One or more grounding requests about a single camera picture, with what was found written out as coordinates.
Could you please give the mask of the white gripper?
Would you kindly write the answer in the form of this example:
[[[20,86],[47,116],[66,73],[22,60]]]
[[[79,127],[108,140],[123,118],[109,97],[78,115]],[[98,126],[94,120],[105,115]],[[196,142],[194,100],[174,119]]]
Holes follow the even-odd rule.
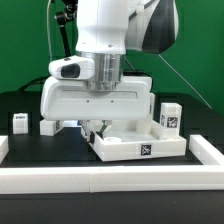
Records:
[[[144,119],[150,110],[150,77],[124,76],[112,91],[90,91],[85,81],[46,80],[40,111],[46,120],[84,120],[82,134],[93,143],[95,134],[89,120],[103,120],[100,138],[112,126],[111,120]]]

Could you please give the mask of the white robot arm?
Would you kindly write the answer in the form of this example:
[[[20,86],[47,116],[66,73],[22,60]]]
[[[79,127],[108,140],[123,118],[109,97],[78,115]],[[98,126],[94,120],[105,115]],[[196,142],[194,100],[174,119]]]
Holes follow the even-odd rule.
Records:
[[[49,64],[41,115],[47,120],[141,120],[149,77],[124,74],[128,49],[160,54],[178,34],[175,0],[78,0],[76,53]]]

